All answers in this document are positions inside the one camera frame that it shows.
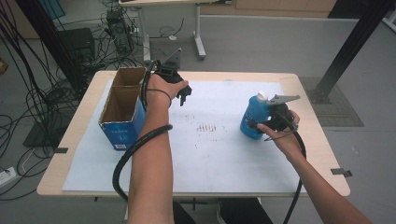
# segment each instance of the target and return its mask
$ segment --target blue box on floor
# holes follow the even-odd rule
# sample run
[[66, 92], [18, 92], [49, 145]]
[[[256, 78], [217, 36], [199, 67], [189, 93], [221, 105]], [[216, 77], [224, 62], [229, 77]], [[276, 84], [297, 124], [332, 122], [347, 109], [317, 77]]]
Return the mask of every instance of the blue box on floor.
[[145, 67], [120, 68], [114, 77], [99, 126], [116, 150], [126, 150], [137, 140], [146, 113], [139, 100]]

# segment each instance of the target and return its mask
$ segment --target white lid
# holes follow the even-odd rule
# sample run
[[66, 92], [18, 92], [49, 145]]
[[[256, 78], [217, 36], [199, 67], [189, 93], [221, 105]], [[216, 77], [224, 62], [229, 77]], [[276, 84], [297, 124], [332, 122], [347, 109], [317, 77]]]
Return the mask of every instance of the white lid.
[[264, 103], [268, 101], [268, 95], [267, 93], [265, 93], [264, 91], [259, 91], [259, 93], [257, 93], [257, 100], [260, 103]]

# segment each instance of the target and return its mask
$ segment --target electrical socket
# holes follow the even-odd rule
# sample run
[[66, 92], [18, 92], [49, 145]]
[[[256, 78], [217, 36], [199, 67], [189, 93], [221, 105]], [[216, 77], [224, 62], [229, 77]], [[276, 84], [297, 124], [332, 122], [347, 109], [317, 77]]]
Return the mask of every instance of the electrical socket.
[[15, 173], [14, 167], [11, 166], [7, 170], [8, 173], [6, 171], [0, 173], [0, 188], [7, 185], [8, 183], [11, 183], [12, 180], [18, 177]]

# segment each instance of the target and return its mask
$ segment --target blue container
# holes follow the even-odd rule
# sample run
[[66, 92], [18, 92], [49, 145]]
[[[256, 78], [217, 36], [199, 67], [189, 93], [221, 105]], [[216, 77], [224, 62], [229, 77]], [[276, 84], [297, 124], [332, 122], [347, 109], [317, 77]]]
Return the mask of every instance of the blue container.
[[268, 96], [265, 92], [260, 91], [257, 95], [250, 97], [247, 110], [241, 121], [241, 132], [253, 139], [260, 139], [263, 133], [256, 129], [257, 123], [268, 120]]

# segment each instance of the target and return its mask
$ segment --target person's right hand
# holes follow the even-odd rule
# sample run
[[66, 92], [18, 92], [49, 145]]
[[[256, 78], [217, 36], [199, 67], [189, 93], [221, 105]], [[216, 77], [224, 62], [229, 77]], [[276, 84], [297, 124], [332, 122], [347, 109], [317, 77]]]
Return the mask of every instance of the person's right hand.
[[[293, 122], [298, 125], [300, 117], [292, 110], [290, 110], [290, 113], [293, 116]], [[276, 132], [261, 123], [257, 127], [274, 139], [276, 146], [286, 155], [288, 160], [294, 157], [294, 155], [302, 155], [300, 145], [294, 134], [290, 133], [289, 128], [283, 132]]]

